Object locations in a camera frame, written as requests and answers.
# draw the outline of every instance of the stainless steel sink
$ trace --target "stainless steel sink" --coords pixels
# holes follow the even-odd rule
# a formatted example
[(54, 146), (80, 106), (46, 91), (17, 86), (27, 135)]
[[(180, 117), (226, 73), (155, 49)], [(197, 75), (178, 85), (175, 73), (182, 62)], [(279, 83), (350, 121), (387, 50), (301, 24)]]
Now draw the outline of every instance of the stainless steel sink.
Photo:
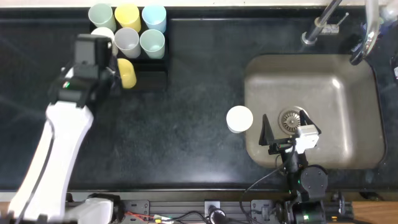
[(259, 146), (262, 115), (275, 138), (297, 127), (297, 107), (322, 130), (310, 164), (327, 169), (375, 167), (385, 152), (376, 83), (365, 62), (349, 55), (263, 55), (253, 59), (244, 78), (245, 105), (254, 116), (246, 131), (246, 149), (258, 164), (274, 167), (275, 156)]

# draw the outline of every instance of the countertop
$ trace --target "countertop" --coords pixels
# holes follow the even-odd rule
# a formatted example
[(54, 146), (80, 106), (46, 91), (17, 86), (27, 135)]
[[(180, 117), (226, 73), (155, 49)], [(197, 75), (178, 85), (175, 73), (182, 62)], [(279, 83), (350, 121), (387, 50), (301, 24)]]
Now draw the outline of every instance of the countertop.
[[(303, 47), (300, 35), (321, 9), (169, 8), (169, 87), (109, 98), (80, 148), (70, 190), (231, 189), (248, 187), (272, 169), (231, 133), (228, 110), (244, 105), (244, 69), (262, 54), (348, 54), (364, 9), (337, 36)], [(0, 13), (0, 190), (15, 191), (29, 168), (44, 125), (47, 90), (73, 55), (77, 34), (89, 33), (87, 9), (2, 9)], [(368, 57), (376, 74), (386, 156), (369, 170), (328, 170), (328, 190), (398, 188), (398, 86), (389, 58), (398, 30)], [(258, 187), (286, 190), (275, 174)]]

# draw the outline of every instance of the drain strainer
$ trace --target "drain strainer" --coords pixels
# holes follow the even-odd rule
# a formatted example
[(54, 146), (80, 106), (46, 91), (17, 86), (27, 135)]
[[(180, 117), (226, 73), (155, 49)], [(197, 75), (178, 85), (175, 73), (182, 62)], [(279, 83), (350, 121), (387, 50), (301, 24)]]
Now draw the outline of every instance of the drain strainer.
[(302, 108), (292, 106), (280, 112), (279, 126), (284, 133), (292, 135), (296, 132), (297, 128), (301, 126), (300, 110), (302, 110)]

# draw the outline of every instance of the faucet handle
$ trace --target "faucet handle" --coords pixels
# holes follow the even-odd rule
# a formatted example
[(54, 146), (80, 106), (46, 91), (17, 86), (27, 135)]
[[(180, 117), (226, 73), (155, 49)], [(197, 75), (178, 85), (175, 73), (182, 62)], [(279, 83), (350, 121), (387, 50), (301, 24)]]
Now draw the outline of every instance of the faucet handle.
[(337, 23), (337, 24), (326, 24), (325, 27), (322, 29), (320, 35), (336, 35), (340, 31), (340, 24), (347, 18), (349, 15), (348, 12), (344, 15), (344, 17)]

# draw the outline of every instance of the faucet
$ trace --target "faucet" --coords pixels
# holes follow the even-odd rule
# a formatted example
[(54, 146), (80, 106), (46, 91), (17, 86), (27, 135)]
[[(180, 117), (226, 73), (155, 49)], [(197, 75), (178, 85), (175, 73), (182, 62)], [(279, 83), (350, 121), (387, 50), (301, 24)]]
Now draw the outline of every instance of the faucet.
[[(332, 2), (323, 11), (322, 15), (315, 19), (310, 31), (302, 34), (302, 42), (304, 44), (315, 44), (318, 35), (321, 34), (331, 14), (336, 10), (341, 1), (342, 0), (332, 0)], [(376, 42), (377, 36), (379, 35), (379, 1), (365, 0), (365, 8), (367, 25), (366, 36), (361, 45), (354, 50), (349, 60), (352, 65), (359, 64), (368, 55), (368, 53), (370, 53), (374, 43)]]

